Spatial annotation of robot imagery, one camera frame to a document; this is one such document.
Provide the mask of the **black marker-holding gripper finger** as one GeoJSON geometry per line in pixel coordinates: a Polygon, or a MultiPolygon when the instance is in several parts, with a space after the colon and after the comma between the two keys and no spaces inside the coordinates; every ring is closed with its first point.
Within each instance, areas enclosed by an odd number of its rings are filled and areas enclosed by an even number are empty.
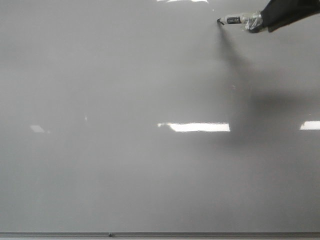
{"type": "Polygon", "coordinates": [[[262,26],[270,33],[319,13],[319,0],[270,0],[260,12],[262,26]]]}

